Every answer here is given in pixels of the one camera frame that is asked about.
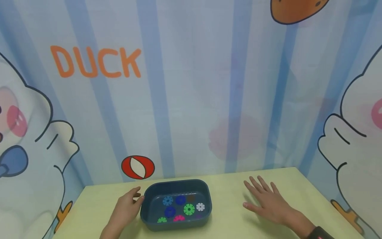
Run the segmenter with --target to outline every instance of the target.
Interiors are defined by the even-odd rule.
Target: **plastic gear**
[[[206,207],[203,203],[196,204],[196,210],[198,210],[198,211],[204,211],[205,208]]]
[[[187,196],[187,201],[189,201],[189,202],[193,202],[193,201],[195,201],[195,195],[193,195],[193,194],[188,195],[188,196]]]
[[[176,210],[173,206],[168,206],[165,210],[165,216],[167,218],[172,218],[173,216],[175,216],[175,213],[176,213]]]
[[[165,206],[170,206],[173,201],[174,201],[174,199],[171,196],[168,196],[168,197],[163,198],[162,203]]]
[[[191,216],[192,214],[194,214],[195,212],[195,207],[194,205],[188,203],[184,206],[183,208],[183,212],[187,215],[187,216]]]
[[[165,217],[161,217],[158,219],[157,221],[158,223],[166,223],[167,222],[167,219]]]
[[[175,198],[175,202],[178,204],[178,205],[183,205],[186,203],[186,197],[183,196],[183,195],[180,195],[180,196],[177,196]]]
[[[185,217],[183,217],[182,215],[178,215],[174,218],[173,221],[184,221],[185,220]]]

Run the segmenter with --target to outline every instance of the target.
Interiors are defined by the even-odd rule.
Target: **printed backdrop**
[[[381,13],[0,1],[0,237],[50,238],[86,185],[290,166],[381,237]]]

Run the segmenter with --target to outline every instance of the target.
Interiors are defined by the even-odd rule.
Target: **right hand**
[[[296,214],[296,210],[293,209],[285,201],[278,191],[276,185],[271,182],[269,188],[268,184],[258,176],[260,184],[256,182],[253,177],[249,177],[252,185],[247,181],[244,181],[244,185],[255,196],[261,206],[253,205],[249,202],[243,203],[243,206],[249,211],[253,211],[269,221],[287,226],[290,218]]]

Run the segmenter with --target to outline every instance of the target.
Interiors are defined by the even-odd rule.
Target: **table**
[[[212,198],[212,213],[208,223],[202,228],[151,232],[138,214],[136,220],[124,229],[120,238],[298,238],[288,228],[274,225],[243,208],[244,201],[254,202],[243,181],[248,180],[249,176],[257,175],[268,183],[273,181],[292,207],[303,212],[315,225],[323,227],[334,238],[363,238],[295,167],[177,178],[176,180],[197,178],[207,183]],[[120,196],[137,186],[141,186],[140,192],[143,194],[150,185],[170,180],[85,187],[53,239],[99,238]]]

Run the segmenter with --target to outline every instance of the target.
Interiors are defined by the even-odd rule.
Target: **dark blue tub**
[[[144,196],[141,219],[151,231],[203,226],[212,210],[208,186],[199,179],[156,183]]]

